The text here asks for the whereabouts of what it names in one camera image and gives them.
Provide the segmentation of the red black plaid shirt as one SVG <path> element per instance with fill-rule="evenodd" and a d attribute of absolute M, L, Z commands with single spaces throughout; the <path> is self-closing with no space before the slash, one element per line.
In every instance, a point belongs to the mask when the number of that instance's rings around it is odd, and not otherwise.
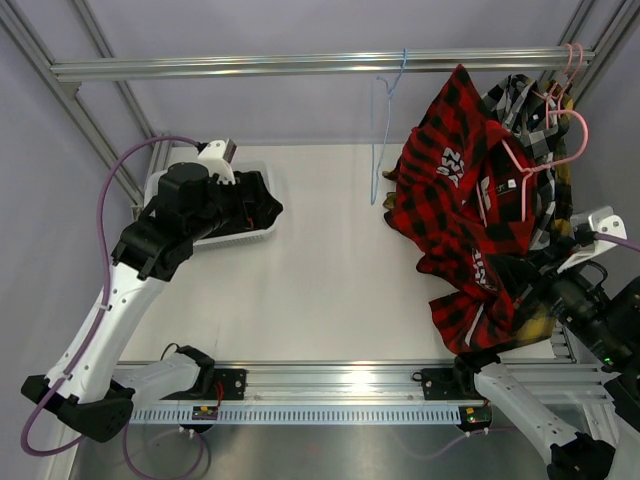
<path fill-rule="evenodd" d="M 535 224 L 521 167 L 531 158 L 492 119 L 469 73 L 457 66 L 413 127 L 394 169 L 387 225 L 422 252 L 418 272 L 453 286 L 430 301 L 431 318 L 454 354 L 524 345 L 514 299 L 493 265 L 529 250 Z"/>

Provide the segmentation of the light blue wire hanger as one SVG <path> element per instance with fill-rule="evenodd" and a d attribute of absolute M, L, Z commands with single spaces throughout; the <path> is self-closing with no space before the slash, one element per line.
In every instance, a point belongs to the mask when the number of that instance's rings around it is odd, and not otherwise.
<path fill-rule="evenodd" d="M 393 100 L 398 88 L 398 84 L 407 68 L 408 63 L 408 50 L 404 48 L 402 50 L 402 60 L 399 70 L 395 77 L 390 80 L 388 78 L 377 76 L 371 84 L 370 88 L 370 109 L 369 109 L 369 123 L 370 130 L 373 135 L 373 139 L 370 145 L 371 162 L 370 162 L 370 191 L 369 191 L 369 204 L 373 206 L 378 197 L 379 182 L 381 178 L 381 166 L 385 157 L 386 147 L 389 140 L 389 133 L 392 122 L 392 108 Z M 384 86 L 385 98 L 386 98 L 386 119 L 384 124 L 384 132 L 382 134 L 382 141 L 380 144 L 376 143 L 376 100 L 375 100 L 375 85 L 380 83 Z"/>

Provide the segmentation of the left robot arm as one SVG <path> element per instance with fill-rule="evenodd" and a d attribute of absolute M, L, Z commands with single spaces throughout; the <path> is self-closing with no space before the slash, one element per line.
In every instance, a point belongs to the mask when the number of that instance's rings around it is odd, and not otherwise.
<path fill-rule="evenodd" d="M 177 163 L 153 174 L 146 188 L 146 205 L 122 231 L 107 260 L 107 282 L 81 329 L 47 373 L 29 376 L 21 388 L 81 438 L 100 443 L 156 401 L 201 400 L 221 391 L 214 359 L 189 345 L 129 374 L 115 370 L 148 308 L 198 247 L 262 237 L 284 210 L 262 163 L 230 180 L 202 161 Z"/>

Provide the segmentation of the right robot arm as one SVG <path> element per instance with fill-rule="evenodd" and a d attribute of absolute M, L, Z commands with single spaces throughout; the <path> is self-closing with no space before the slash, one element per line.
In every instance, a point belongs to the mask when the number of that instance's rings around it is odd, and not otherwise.
<path fill-rule="evenodd" d="M 596 439 L 558 419 L 502 362 L 502 346 L 457 356 L 451 374 L 455 390 L 505 414 L 542 458 L 550 479 L 638 478 L 638 279 L 610 296 L 604 290 L 607 269 L 593 259 L 539 252 L 523 259 L 494 256 L 491 262 L 521 298 L 518 319 L 536 313 L 553 319 L 574 359 L 598 363 L 618 439 Z"/>

